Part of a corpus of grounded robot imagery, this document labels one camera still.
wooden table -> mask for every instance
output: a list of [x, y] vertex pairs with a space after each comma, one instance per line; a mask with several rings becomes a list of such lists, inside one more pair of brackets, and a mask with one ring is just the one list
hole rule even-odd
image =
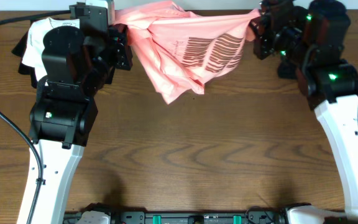
[[[203, 15], [244, 11], [197, 12]], [[0, 12], [0, 19], [36, 12]], [[343, 57], [358, 69], [358, 11]], [[35, 101], [30, 77], [10, 51], [28, 22], [0, 27], [0, 110], [25, 132]], [[232, 73], [171, 105], [156, 93], [138, 59], [96, 96], [99, 115], [68, 199], [147, 210], [246, 210], [310, 202], [342, 209], [341, 181], [323, 129], [296, 81], [278, 79], [279, 57], [257, 60], [252, 44]], [[0, 223], [15, 223], [29, 151], [0, 120]]]

green light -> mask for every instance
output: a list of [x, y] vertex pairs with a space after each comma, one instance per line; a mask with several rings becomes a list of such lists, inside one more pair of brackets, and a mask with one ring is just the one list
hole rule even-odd
[[329, 79], [331, 79], [331, 80], [335, 80], [335, 79], [338, 78], [338, 76], [337, 76], [337, 75], [334, 75], [334, 74], [329, 74], [328, 77], [329, 77]]

white wall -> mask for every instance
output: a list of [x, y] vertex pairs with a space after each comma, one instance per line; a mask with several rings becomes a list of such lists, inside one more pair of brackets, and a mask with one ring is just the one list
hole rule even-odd
[[[85, 0], [0, 0], [0, 10], [65, 10], [77, 1]], [[124, 9], [161, 0], [115, 0], [116, 9]], [[253, 9], [260, 0], [174, 0], [184, 9]], [[358, 0], [339, 0], [348, 9], [358, 9]], [[311, 0], [297, 0], [295, 4], [308, 7]]]

pink cloth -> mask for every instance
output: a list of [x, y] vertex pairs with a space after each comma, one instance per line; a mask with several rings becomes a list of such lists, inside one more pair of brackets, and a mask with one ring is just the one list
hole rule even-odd
[[115, 24], [128, 25], [128, 40], [157, 92], [168, 104], [239, 64], [248, 27], [258, 10], [245, 15], [202, 17], [185, 12], [172, 1], [116, 12]]

white cloth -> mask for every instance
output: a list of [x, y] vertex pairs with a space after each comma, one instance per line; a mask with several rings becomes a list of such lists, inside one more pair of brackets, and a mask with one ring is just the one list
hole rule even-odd
[[47, 71], [42, 63], [42, 52], [44, 51], [44, 37], [50, 30], [61, 26], [74, 26], [80, 28], [80, 20], [57, 21], [52, 18], [42, 19], [33, 23], [29, 30], [27, 38], [27, 48], [25, 50], [23, 61], [24, 65], [35, 68], [37, 80], [46, 76]]

